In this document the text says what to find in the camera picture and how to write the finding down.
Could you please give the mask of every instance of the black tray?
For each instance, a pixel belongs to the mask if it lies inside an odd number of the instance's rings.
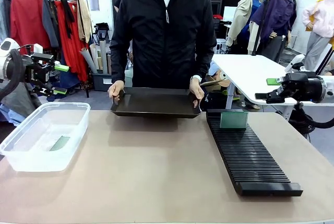
[[[196,98],[189,90],[125,87],[120,97],[111,107],[118,116],[193,119],[200,114],[199,106],[194,108]]]

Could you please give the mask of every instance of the paper roll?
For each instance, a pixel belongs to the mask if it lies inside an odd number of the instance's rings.
[[[98,71],[97,71],[97,69],[95,67],[94,61],[93,61],[92,57],[90,56],[90,53],[89,53],[88,49],[87,48],[83,48],[83,49],[81,49],[80,53],[85,58],[86,62],[88,63],[88,66],[92,70],[92,72],[94,74],[97,74]]]
[[[108,61],[107,65],[108,65],[108,74],[111,74],[111,55],[110,53],[108,53],[106,55],[106,60]]]
[[[103,74],[108,74],[108,64],[106,61],[106,52],[105,52],[105,40],[100,41],[100,49],[101,49]]]
[[[102,70],[102,58],[98,57],[98,62],[99,62],[99,70]]]
[[[92,53],[92,58],[93,58],[96,69],[100,69],[99,62],[98,62],[98,50],[96,49],[96,45],[91,44],[89,48],[90,48],[90,52]]]

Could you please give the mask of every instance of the clear plastic bin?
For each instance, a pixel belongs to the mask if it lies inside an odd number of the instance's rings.
[[[87,103],[43,104],[2,142],[0,153],[16,171],[62,171],[86,132],[89,111]]]

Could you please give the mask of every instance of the table leg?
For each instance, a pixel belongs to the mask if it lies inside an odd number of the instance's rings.
[[[231,82],[228,87],[228,100],[226,102],[226,109],[231,109],[232,107],[234,88],[235,88],[235,85]]]
[[[287,106],[287,107],[284,108],[284,111],[283,111],[282,116],[283,116],[284,119],[286,119],[287,121],[289,121],[289,119],[290,119],[292,110],[293,110],[293,106],[292,106],[292,105]]]

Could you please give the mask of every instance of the man in black jacket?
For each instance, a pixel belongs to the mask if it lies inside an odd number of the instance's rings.
[[[199,84],[217,44],[210,0],[122,0],[110,44],[110,98],[124,88],[131,39],[134,87],[190,89],[204,97]]]

